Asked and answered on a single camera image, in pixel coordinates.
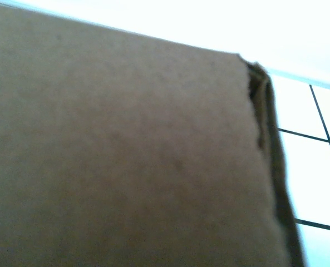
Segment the brown cardboard paper box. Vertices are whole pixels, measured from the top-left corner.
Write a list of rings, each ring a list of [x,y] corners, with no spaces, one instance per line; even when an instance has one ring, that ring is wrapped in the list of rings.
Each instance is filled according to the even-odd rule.
[[[0,4],[0,267],[306,267],[270,77]]]

